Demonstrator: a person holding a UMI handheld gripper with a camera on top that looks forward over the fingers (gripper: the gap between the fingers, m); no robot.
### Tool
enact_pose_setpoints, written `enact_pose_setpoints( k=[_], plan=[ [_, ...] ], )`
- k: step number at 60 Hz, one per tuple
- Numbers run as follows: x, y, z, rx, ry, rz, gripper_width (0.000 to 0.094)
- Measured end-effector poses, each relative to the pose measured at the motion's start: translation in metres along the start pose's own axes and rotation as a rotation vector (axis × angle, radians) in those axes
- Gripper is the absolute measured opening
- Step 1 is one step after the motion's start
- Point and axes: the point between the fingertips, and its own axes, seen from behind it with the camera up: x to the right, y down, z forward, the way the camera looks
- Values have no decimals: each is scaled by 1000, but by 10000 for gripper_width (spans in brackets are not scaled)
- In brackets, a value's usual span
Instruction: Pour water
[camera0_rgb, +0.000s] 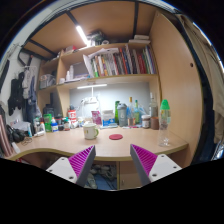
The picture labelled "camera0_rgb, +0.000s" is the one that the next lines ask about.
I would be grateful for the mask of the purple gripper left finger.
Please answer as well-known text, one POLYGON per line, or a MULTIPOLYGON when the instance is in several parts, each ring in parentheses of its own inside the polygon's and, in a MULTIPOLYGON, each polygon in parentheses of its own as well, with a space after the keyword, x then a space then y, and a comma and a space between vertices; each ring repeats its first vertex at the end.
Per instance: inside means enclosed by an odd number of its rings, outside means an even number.
POLYGON ((69 158, 60 157, 47 169, 47 172, 83 187, 95 155, 95 146, 90 146, 69 158))

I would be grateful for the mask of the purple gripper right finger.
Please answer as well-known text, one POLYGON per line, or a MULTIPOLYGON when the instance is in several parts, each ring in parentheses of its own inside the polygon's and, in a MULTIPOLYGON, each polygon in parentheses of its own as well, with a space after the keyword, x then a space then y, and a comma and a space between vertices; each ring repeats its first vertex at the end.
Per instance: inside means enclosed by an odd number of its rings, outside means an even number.
POLYGON ((181 170, 167 155, 156 155, 134 144, 130 145, 130 154, 143 186, 181 170))

